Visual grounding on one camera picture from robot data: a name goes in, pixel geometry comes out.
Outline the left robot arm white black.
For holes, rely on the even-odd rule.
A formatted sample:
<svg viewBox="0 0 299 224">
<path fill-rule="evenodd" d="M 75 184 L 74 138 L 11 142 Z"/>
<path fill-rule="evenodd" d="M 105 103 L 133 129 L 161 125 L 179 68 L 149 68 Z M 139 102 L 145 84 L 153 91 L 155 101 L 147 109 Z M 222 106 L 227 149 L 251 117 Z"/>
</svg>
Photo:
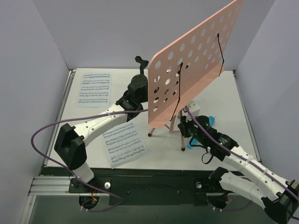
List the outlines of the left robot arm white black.
<svg viewBox="0 0 299 224">
<path fill-rule="evenodd" d="M 91 192 L 96 187 L 94 173 L 87 164 L 86 147 L 106 131 L 138 116 L 143 109 L 142 103 L 147 101 L 148 79 L 145 75 L 137 74 L 131 79 L 123 96 L 101 113 L 101 117 L 74 126 L 66 123 L 60 127 L 54 150 L 68 169 L 81 179 L 79 186 L 85 192 Z"/>
</svg>

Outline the pink perforated music stand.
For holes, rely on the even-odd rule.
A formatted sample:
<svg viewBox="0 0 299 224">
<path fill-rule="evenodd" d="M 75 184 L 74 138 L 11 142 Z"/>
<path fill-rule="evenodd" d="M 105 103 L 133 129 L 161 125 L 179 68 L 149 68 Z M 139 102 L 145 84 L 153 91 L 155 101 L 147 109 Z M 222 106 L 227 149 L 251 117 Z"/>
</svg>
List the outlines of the pink perforated music stand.
<svg viewBox="0 0 299 224">
<path fill-rule="evenodd" d="M 148 124 L 173 132 L 175 116 L 222 72 L 224 51 L 242 8 L 234 0 L 157 52 L 148 66 Z"/>
</svg>

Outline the black microphone desk stand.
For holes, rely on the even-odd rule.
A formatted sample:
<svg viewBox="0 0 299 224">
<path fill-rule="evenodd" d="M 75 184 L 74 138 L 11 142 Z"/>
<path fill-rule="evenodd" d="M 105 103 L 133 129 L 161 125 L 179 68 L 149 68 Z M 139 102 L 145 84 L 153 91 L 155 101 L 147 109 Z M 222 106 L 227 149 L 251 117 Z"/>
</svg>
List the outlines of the black microphone desk stand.
<svg viewBox="0 0 299 224">
<path fill-rule="evenodd" d="M 143 60 L 140 56 L 136 56 L 135 61 L 140 64 L 140 67 L 139 67 L 140 74 L 144 75 L 144 69 L 148 66 L 149 61 Z"/>
</svg>

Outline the blue toy microphone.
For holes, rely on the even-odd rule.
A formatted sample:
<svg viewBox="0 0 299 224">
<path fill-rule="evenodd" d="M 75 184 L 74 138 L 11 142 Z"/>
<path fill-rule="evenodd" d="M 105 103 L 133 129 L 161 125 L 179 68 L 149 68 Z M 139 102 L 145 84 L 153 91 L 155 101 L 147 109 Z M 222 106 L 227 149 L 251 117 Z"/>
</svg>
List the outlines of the blue toy microphone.
<svg viewBox="0 0 299 224">
<path fill-rule="evenodd" d="M 212 131 L 212 125 L 214 124 L 214 121 L 211 121 L 211 116 L 205 116 L 205 115 L 200 115 L 196 116 L 195 119 L 196 121 L 207 131 L 211 132 Z M 191 139 L 189 140 L 188 143 L 188 148 L 192 147 L 201 147 L 203 149 L 206 149 L 206 141 L 210 140 L 206 134 L 199 128 L 199 126 L 193 121 L 190 120 L 189 122 L 189 131 L 188 133 L 191 136 Z"/>
</svg>

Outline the far sheet music page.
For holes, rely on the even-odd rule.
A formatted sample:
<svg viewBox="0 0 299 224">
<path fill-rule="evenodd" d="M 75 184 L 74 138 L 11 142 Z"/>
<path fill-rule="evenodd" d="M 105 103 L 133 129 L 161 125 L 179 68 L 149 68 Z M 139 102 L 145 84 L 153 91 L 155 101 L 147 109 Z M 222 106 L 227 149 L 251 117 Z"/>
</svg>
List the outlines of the far sheet music page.
<svg viewBox="0 0 299 224">
<path fill-rule="evenodd" d="M 110 106 L 112 75 L 85 72 L 81 78 L 76 106 L 81 108 Z"/>
</svg>

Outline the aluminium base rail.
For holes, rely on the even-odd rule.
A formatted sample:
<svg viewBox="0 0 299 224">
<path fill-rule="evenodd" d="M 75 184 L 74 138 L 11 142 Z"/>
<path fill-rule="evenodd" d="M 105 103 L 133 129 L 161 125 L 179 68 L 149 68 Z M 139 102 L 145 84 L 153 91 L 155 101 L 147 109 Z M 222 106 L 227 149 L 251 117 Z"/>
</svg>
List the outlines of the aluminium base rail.
<svg viewBox="0 0 299 224">
<path fill-rule="evenodd" d="M 98 176 L 91 185 L 104 191 L 124 197 L 134 191 L 165 190 L 167 193 L 182 191 L 192 193 L 222 193 L 225 190 L 218 186 L 212 187 L 207 177 L 191 175 L 173 176 Z M 30 187 L 31 195 L 86 195 L 95 189 L 79 182 L 76 178 L 66 176 L 40 176 L 34 178 Z"/>
</svg>

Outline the sheet music page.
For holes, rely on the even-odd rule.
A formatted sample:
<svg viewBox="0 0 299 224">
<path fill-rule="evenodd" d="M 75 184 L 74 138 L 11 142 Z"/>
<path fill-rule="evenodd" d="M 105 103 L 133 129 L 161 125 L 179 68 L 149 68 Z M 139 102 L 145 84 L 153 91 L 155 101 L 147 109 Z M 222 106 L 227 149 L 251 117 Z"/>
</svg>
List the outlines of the sheet music page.
<svg viewBox="0 0 299 224">
<path fill-rule="evenodd" d="M 137 125 L 131 121 L 106 131 L 101 138 L 111 168 L 135 161 L 149 153 Z"/>
<path fill-rule="evenodd" d="M 76 106 L 81 108 L 110 106 L 112 75 L 85 72 L 81 78 Z"/>
</svg>

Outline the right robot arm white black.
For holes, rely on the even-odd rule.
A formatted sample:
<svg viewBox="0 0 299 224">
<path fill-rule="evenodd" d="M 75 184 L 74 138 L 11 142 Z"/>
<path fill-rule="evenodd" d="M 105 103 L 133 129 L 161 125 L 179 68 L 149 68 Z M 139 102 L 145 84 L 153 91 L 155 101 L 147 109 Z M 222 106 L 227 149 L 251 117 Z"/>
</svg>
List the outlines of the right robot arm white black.
<svg viewBox="0 0 299 224">
<path fill-rule="evenodd" d="M 185 138 L 196 139 L 212 157 L 244 175 L 218 167 L 209 176 L 209 187 L 237 193 L 259 205 L 276 223 L 286 224 L 299 207 L 299 182 L 278 176 L 248 154 L 235 140 L 218 132 L 207 116 L 182 116 L 178 125 Z"/>
</svg>

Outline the near sheet music page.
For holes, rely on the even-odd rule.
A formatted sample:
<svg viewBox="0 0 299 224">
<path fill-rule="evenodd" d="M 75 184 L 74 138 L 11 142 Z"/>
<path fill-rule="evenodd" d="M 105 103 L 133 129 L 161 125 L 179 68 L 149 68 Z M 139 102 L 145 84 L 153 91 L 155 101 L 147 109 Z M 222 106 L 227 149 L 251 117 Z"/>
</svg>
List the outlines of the near sheet music page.
<svg viewBox="0 0 299 224">
<path fill-rule="evenodd" d="M 106 131 L 101 138 L 111 168 L 135 161 L 149 153 L 137 125 L 131 121 Z"/>
</svg>

